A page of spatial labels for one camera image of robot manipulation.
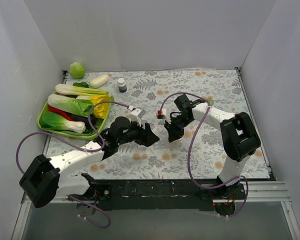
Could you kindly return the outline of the green bottle cap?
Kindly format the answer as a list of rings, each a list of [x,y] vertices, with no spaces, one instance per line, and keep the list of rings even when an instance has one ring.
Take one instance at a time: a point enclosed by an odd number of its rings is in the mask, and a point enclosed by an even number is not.
[[[213,99],[207,99],[207,102],[209,103],[210,106],[214,105],[214,100]]]

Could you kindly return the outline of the clear weekly pill organizer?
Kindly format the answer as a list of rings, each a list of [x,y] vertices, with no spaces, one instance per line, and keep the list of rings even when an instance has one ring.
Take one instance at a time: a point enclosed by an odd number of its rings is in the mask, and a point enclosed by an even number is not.
[[[159,137],[159,141],[156,142],[152,147],[154,150],[171,150],[182,146],[182,139],[177,139],[173,142],[169,142],[169,135],[167,130],[163,130],[156,133]]]

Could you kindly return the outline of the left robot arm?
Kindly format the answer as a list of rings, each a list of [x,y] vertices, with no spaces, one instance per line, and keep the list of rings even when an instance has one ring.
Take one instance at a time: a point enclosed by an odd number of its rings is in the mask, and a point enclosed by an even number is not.
[[[67,176],[89,164],[101,162],[115,153],[121,145],[135,142],[150,147],[160,138],[155,135],[149,123],[138,125],[135,121],[120,116],[82,150],[73,150],[62,155],[34,158],[19,185],[36,208],[42,208],[55,197],[79,195],[85,200],[96,196],[96,181],[87,173],[68,180]]]

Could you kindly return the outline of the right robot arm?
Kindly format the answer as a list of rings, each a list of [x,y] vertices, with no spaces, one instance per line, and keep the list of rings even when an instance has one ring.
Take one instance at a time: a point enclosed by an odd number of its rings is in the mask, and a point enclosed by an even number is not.
[[[246,112],[234,114],[212,107],[204,98],[189,100],[186,92],[177,93],[174,104],[179,110],[178,113],[168,112],[164,107],[156,113],[158,119],[165,120],[164,127],[170,143],[181,139],[185,127],[194,121],[220,131],[226,159],[216,178],[216,184],[203,186],[196,180],[193,183],[211,196],[229,198],[243,179],[241,173],[246,162],[261,146],[260,137],[250,116]]]

